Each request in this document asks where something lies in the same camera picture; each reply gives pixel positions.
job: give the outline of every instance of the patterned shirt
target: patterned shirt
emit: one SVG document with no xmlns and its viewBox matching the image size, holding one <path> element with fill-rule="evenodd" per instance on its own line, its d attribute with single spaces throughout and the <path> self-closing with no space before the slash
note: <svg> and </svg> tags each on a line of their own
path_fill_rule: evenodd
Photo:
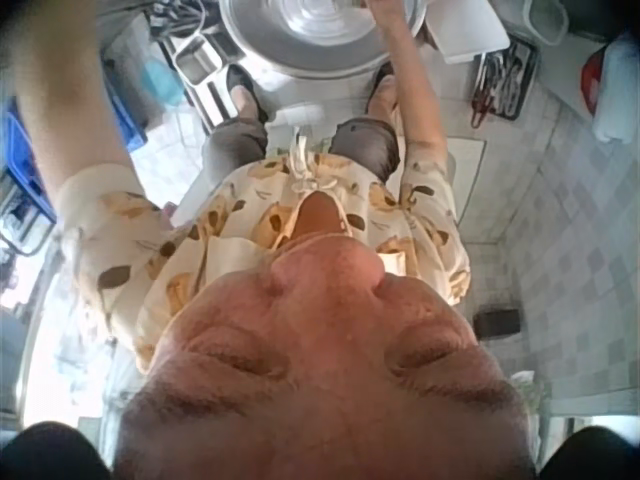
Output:
<svg viewBox="0 0 640 480">
<path fill-rule="evenodd" d="M 394 198 L 345 157 L 268 158 L 233 172 L 180 228 L 144 197 L 133 170 L 91 167 L 61 189 L 63 248 L 84 298 L 143 371 L 172 318 L 220 276 L 277 250 L 315 191 L 335 201 L 344 234 L 373 248 L 388 272 L 417 277 L 455 304 L 470 270 L 451 186 L 428 154 L 410 154 L 406 165 Z"/>
</svg>

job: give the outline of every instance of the sandal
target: sandal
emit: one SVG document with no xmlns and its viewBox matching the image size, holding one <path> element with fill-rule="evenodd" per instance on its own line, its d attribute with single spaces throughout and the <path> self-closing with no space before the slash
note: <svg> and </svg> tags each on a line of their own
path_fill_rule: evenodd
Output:
<svg viewBox="0 0 640 480">
<path fill-rule="evenodd" d="M 231 95 L 231 90 L 237 86 L 243 86 L 247 89 L 258 107 L 258 121 L 263 125 L 267 123 L 269 115 L 262 109 L 260 102 L 258 102 L 251 76 L 241 66 L 236 64 L 229 65 L 229 69 L 227 70 L 227 91 L 229 95 Z"/>
<path fill-rule="evenodd" d="M 371 89 L 371 95 L 369 95 L 369 100 L 367 101 L 367 111 L 369 111 L 369 104 L 371 103 L 371 99 L 376 94 L 376 91 L 378 90 L 378 87 L 382 83 L 382 80 L 384 80 L 385 77 L 388 77 L 389 75 L 394 75 L 394 74 L 395 74 L 395 71 L 393 70 L 393 65 L 391 65 L 391 62 L 387 62 L 383 64 L 378 69 L 378 73 L 376 73 L 376 76 L 373 80 L 373 88 Z M 398 103 L 396 102 L 396 104 L 393 106 L 391 110 L 392 111 L 395 110 L 397 106 L 398 106 Z"/>
</svg>

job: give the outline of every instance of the wrinkled skin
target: wrinkled skin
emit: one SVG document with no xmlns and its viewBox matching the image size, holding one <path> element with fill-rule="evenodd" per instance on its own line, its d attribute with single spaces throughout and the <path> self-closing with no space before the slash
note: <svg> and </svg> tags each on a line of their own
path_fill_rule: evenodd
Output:
<svg viewBox="0 0 640 480">
<path fill-rule="evenodd" d="M 530 478 L 521 406 L 468 323 L 351 238 L 226 275 L 169 327 L 117 478 Z"/>
</svg>

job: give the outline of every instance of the pot lid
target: pot lid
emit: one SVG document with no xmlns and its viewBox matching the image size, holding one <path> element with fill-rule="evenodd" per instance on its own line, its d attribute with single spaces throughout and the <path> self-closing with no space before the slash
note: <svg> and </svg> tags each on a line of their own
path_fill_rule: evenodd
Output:
<svg viewBox="0 0 640 480">
<path fill-rule="evenodd" d="M 387 52 L 371 13 L 354 0 L 220 0 L 234 41 L 274 68 L 303 78 L 340 78 L 371 70 Z M 414 34 L 426 0 L 404 0 Z"/>
</svg>

